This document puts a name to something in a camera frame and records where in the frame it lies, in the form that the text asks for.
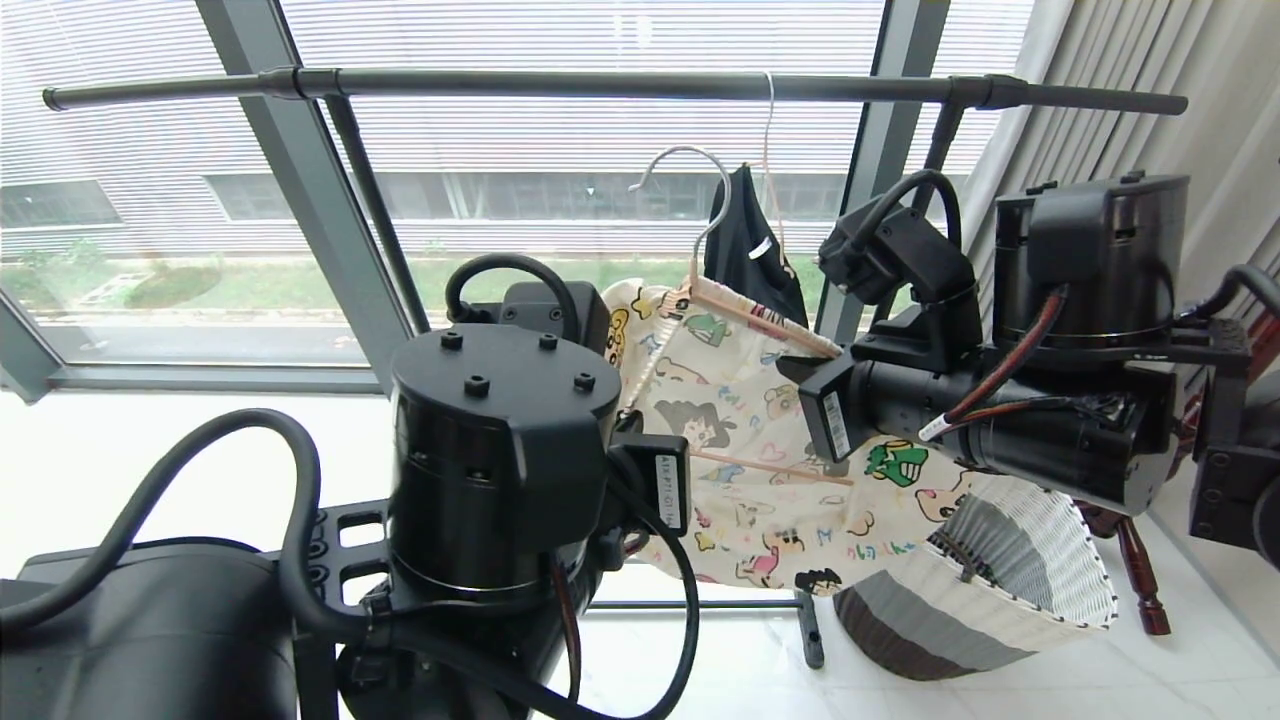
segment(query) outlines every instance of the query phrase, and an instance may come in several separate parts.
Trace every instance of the white floor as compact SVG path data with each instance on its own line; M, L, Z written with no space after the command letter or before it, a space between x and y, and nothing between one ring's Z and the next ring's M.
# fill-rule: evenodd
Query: white floor
M330 397L55 395L33 407L0 395L0 575L26 557L96 544L137 480L173 442L219 413L262 405L311 429L326 505L385 495L385 401ZM212 534L278 547L292 493L283 443L262 430L200 456L145 525L141 539ZM1151 523L1139 521L1160 570L1174 634L1149 638L1132 612L1112 542L1100 548L1119 582L1121 621L998 671L945 683L896 678L861 656L819 601L827 664L810 670L787 612L708 611L698 665L673 717L826 719L1280 719L1280 669ZM675 598L648 568L607 579L599 597ZM759 594L704 585L704 596ZM678 655L678 614L588 614L584 702L612 714L646 710ZM564 674L553 687L564 689Z

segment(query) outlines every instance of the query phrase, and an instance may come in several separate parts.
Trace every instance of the cartoon print shirt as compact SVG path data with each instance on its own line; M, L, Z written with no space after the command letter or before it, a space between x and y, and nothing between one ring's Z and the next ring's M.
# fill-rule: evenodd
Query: cartoon print shirt
M788 333L818 336L723 286L704 279L698 290L760 322L708 310L687 287L632 279L603 296L621 407L643 413L645 432L684 436L696 454L695 521L682 541L699 579L826 596L923 544L968 491L961 468L887 436L844 462L822 461L797 388L774 366L782 355L812 355ZM678 575L660 541L637 557Z

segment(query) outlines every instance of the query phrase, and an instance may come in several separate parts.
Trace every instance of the grass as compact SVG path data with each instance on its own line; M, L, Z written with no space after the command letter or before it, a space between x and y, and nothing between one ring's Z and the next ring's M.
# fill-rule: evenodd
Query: grass
M458 259L417 259L410 268L428 310L444 309L444 284L466 261ZM644 278L650 284L676 286L687 273L681 259L645 260L641 258L548 259L553 270L567 281L588 281L598 288L626 278ZM812 263L796 263L804 288L805 309L817 315L822 293L822 274ZM54 260L40 266L5 265L0 283L31 310L61 310L100 287L119 273L151 272L151 278L128 293L105 299L96 307L108 309L219 309L335 310L338 302L314 260L224 261L191 265L157 264L151 268L119 261L68 263ZM468 301L502 300L513 282L532 279L517 270L490 270L472 278L465 290ZM906 306L901 293L896 306Z

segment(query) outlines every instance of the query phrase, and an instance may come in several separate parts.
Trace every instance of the woven basket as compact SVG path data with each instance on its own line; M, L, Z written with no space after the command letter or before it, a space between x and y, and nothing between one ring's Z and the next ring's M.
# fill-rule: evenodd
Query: woven basket
M1116 594L1068 496L987 475L928 543L837 594L836 615L886 670L941 680L1105 632Z

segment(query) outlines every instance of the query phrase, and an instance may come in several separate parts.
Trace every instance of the green cartoon print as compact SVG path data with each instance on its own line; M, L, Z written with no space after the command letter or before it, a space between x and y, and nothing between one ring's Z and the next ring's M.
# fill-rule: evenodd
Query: green cartoon print
M895 439L877 445L867 454L867 474L877 480L892 480L900 488L911 487L920 479L928 459L928 450Z
M726 337L733 334L733 331L728 328L728 323L709 313L705 315L690 315L685 320L685 328L694 337L712 347L719 347Z

